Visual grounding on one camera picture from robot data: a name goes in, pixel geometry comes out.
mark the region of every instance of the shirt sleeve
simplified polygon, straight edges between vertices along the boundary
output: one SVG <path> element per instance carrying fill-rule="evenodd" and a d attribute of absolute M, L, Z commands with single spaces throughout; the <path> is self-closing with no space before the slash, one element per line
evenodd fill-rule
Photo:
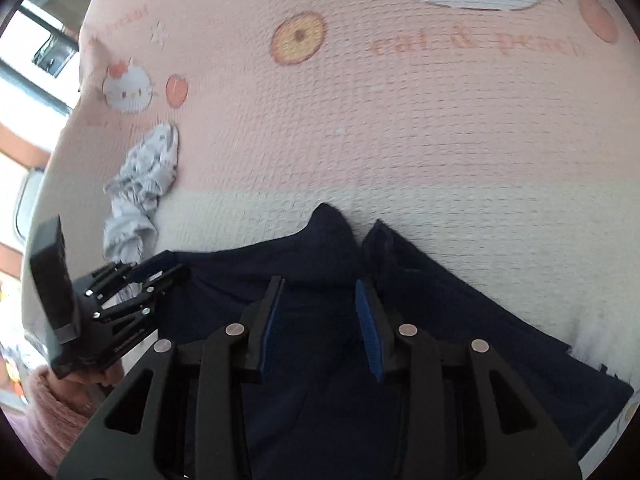
<path fill-rule="evenodd" d="M 41 468 L 55 476 L 82 429 L 89 422 L 87 413 L 78 413 L 59 402 L 49 388 L 47 367 L 36 370 L 28 381 L 31 402 L 23 415 L 6 414 L 9 424 L 24 447 Z"/>

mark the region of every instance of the person's arm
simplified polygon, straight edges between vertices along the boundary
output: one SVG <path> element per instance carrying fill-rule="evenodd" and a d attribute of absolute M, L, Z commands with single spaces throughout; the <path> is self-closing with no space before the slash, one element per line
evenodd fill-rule
<path fill-rule="evenodd" d="M 95 383 L 110 386 L 121 379 L 120 364 L 105 372 L 72 374 L 64 380 L 59 380 L 50 368 L 39 368 L 29 378 L 31 402 L 27 412 L 7 414 L 7 419 L 24 447 L 54 476 L 96 409 L 86 386 Z"/>

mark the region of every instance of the pink fuzzy sleeve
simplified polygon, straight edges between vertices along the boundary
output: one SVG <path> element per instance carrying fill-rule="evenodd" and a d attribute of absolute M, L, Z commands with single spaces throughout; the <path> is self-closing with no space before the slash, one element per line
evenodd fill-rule
<path fill-rule="evenodd" d="M 76 413 L 59 402 L 47 382 L 47 367 L 39 368 L 29 379 L 31 402 L 24 415 L 7 419 L 24 447 L 51 476 L 71 445 L 89 421 L 90 413 Z"/>

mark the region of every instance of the silver screw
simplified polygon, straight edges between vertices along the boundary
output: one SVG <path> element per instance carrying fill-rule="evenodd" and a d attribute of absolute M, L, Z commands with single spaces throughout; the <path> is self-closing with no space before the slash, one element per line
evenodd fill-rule
<path fill-rule="evenodd" d="M 398 327 L 398 332 L 400 333 L 400 335 L 413 337 L 418 333 L 418 327 L 412 325 L 411 323 L 404 323 Z"/>
<path fill-rule="evenodd" d="M 159 354 L 167 352 L 171 349 L 171 341 L 168 339 L 159 339 L 154 343 L 154 350 Z"/>
<path fill-rule="evenodd" d="M 244 332 L 244 326 L 240 323 L 232 323 L 225 328 L 227 335 L 241 335 Z"/>
<path fill-rule="evenodd" d="M 489 351 L 489 343 L 484 339 L 474 339 L 471 342 L 471 349 L 479 354 L 484 354 Z"/>

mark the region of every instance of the bed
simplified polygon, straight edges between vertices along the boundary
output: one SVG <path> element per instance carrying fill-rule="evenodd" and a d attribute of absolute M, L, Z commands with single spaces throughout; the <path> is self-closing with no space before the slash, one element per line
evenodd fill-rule
<path fill-rule="evenodd" d="M 292 234 L 330 202 L 640 388 L 640 44 L 614 0 L 92 0 L 79 43 L 35 213 L 62 215 L 73 276 L 103 263 L 105 182 L 167 122 L 156 251 Z M 28 267 L 23 287 L 37 336 Z"/>

